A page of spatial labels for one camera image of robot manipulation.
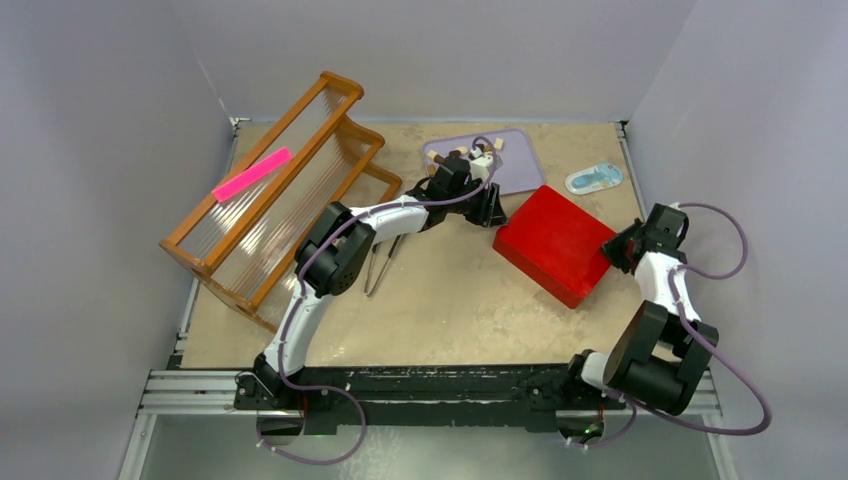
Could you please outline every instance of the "purple tray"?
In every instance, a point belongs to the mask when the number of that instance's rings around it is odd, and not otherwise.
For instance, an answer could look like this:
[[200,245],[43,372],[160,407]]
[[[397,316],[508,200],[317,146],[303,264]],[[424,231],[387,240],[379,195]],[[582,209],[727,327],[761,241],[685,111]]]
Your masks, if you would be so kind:
[[421,149],[424,156],[424,168],[433,164],[433,161],[427,157],[427,152],[430,150],[435,150],[439,155],[446,157],[448,152],[456,150],[459,146],[471,148],[471,141],[478,135],[487,137],[492,143],[495,143],[497,138],[502,138],[504,141],[503,149],[498,152],[503,160],[503,166],[492,178],[493,182],[500,185],[501,195],[536,190],[545,184],[545,174],[539,165],[533,144],[530,143],[530,138],[524,130],[518,128],[431,140]]

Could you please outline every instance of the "red foam block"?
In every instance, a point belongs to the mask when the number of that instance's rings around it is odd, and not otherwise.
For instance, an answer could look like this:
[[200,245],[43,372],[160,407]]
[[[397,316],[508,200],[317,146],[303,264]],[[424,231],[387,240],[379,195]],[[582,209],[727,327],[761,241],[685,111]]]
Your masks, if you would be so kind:
[[543,185],[495,235],[495,250],[569,308],[610,267],[601,245],[615,232]]

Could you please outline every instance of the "pink eraser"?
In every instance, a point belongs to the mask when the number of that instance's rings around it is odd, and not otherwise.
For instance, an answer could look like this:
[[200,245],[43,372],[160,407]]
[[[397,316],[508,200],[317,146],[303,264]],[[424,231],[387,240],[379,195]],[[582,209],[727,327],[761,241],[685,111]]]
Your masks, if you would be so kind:
[[212,195],[218,202],[226,202],[233,195],[258,182],[262,177],[268,175],[275,168],[291,160],[291,152],[283,147],[268,155],[262,160],[251,165],[247,170],[224,182],[212,190]]

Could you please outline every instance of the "wooden rack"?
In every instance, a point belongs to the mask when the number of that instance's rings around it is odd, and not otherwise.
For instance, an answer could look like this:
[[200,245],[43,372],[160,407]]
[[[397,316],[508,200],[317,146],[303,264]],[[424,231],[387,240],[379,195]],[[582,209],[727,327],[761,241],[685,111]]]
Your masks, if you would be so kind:
[[324,72],[222,180],[288,147],[294,157],[226,202],[210,193],[159,244],[234,310],[274,332],[294,285],[294,253],[316,216],[360,174],[400,189],[397,175],[372,165],[385,144],[350,120],[362,87]]

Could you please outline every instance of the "gray wall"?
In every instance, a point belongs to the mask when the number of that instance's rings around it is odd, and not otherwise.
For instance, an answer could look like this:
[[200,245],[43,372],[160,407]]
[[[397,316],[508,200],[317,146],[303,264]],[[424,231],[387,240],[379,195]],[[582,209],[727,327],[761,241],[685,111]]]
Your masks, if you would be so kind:
[[2,0],[0,79],[0,476],[114,478],[229,124],[167,0]]
[[231,116],[322,70],[363,119],[630,118],[695,0],[172,0]]
[[[692,282],[720,347],[774,404],[770,430],[732,441],[745,479],[848,469],[846,51],[843,1],[700,1],[629,128],[649,203],[713,202],[751,237],[737,278]],[[690,260],[730,266],[731,228],[693,217]],[[716,379],[727,423],[755,422],[750,394]]]

